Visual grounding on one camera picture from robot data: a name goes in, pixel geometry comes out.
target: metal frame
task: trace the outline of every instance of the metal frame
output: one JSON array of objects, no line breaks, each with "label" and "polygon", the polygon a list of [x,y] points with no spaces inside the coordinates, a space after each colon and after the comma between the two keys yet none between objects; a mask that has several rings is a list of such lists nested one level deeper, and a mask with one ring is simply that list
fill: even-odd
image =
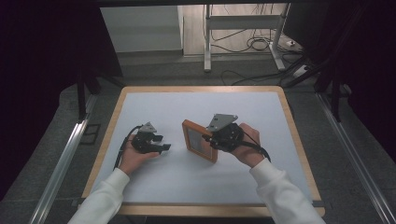
[{"label": "metal frame", "polygon": [[80,123],[76,124],[72,134],[70,135],[70,138],[64,148],[64,152],[56,164],[56,167],[49,179],[46,188],[44,189],[43,194],[41,195],[40,200],[38,201],[29,223],[44,223],[46,220],[53,201],[55,200],[55,196],[58,193],[62,182],[64,181],[64,176],[66,175],[70,162],[76,152],[78,143],[85,131],[85,128],[87,127],[88,121],[90,120],[91,112],[96,99],[96,95],[91,95],[88,99],[87,113],[85,118]]},{"label": "metal frame", "polygon": [[279,38],[285,24],[290,3],[287,3],[280,15],[259,15],[259,16],[211,16],[210,5],[206,5],[205,16],[205,53],[204,70],[211,71],[210,38],[211,30],[239,30],[239,29],[276,29],[274,41],[268,43],[271,54],[274,57],[276,67],[279,71],[284,71],[285,64],[282,56],[277,50]]},{"label": "metal frame", "polygon": [[392,213],[392,209],[382,194],[381,189],[375,183],[367,167],[364,165],[358,150],[355,148],[353,142],[349,139],[342,123],[338,122],[337,119],[332,115],[332,111],[330,110],[330,102],[327,99],[326,93],[317,93],[317,97],[330,124],[332,125],[335,134],[340,140],[340,143],[342,144],[350,163],[355,169],[356,174],[361,180],[364,189],[367,191],[367,194],[372,200],[375,210],[381,217],[383,223],[396,223],[395,215]]}]

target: silver bracket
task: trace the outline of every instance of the silver bracket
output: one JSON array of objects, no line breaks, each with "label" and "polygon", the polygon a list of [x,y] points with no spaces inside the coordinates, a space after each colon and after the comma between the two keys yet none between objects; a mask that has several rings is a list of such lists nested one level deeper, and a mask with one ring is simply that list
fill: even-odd
[{"label": "silver bracket", "polygon": [[206,129],[212,133],[217,132],[224,128],[225,126],[233,123],[238,116],[236,115],[225,115],[225,114],[215,114],[212,121]]},{"label": "silver bracket", "polygon": [[139,132],[142,132],[142,133],[156,133],[157,130],[151,125],[150,122],[148,122],[147,124],[143,125],[139,129]]}]

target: person's left hand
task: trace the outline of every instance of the person's left hand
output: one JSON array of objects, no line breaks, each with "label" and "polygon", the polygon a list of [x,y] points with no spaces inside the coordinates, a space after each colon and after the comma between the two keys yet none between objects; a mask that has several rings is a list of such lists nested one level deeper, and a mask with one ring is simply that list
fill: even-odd
[{"label": "person's left hand", "polygon": [[144,161],[160,155],[159,152],[150,152],[146,154],[139,153],[131,144],[133,139],[134,134],[131,134],[128,138],[128,142],[125,145],[119,166],[119,169],[127,175],[136,170]]}]

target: wall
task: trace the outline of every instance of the wall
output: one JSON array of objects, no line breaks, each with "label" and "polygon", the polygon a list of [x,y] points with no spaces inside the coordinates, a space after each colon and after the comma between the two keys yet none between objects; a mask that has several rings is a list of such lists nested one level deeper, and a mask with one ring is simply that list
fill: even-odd
[{"label": "wall", "polygon": [[182,49],[177,6],[103,7],[116,52]]}]

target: metal stand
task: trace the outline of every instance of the metal stand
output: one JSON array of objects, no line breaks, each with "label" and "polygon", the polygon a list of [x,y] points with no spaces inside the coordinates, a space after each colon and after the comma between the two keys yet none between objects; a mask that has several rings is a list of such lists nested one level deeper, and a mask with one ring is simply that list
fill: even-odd
[{"label": "metal stand", "polygon": [[287,17],[289,3],[285,5],[281,15],[258,15],[258,16],[211,16],[210,5],[206,5],[205,16],[205,62],[206,72],[211,70],[211,54],[209,34],[212,30],[243,30],[243,29],[276,29],[273,42],[269,43],[269,49],[276,62],[279,71],[285,70],[281,55],[277,50],[279,38]]}]

